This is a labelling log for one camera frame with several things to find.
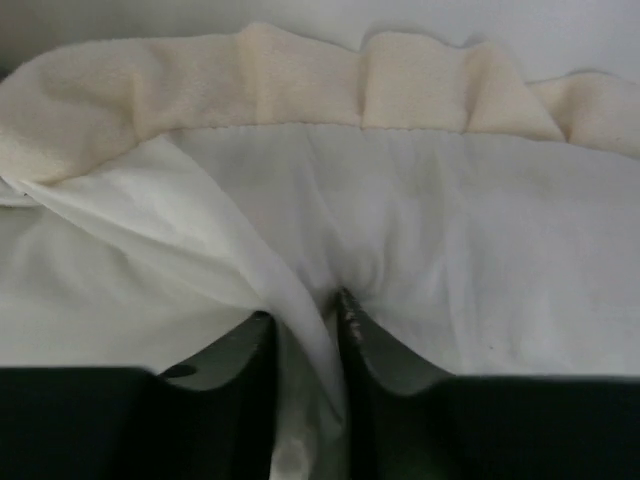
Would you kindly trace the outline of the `grey cream frilled pillowcase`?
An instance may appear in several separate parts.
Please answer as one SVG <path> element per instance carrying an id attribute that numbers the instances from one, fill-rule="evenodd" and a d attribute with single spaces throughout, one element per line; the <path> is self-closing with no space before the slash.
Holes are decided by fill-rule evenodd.
<path id="1" fill-rule="evenodd" d="M 341 287 L 452 373 L 637 373 L 638 85 L 261 24 L 69 46 L 2 82 L 3 365 L 156 371 L 263 308 L 269 470 L 335 479 Z"/>

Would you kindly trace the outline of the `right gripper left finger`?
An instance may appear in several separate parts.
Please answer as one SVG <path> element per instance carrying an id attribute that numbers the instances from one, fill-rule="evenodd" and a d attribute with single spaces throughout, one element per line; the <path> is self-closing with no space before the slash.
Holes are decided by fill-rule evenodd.
<path id="1" fill-rule="evenodd" d="M 5 479 L 265 479 L 277 332 L 252 314 L 160 374 L 124 367 L 1 372 Z"/>

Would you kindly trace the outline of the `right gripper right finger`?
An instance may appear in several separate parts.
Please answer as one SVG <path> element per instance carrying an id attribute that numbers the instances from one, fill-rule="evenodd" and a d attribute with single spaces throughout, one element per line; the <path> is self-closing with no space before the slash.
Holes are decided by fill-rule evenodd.
<path id="1" fill-rule="evenodd" d="M 355 479 L 635 479 L 633 377 L 453 375 L 336 294 Z"/>

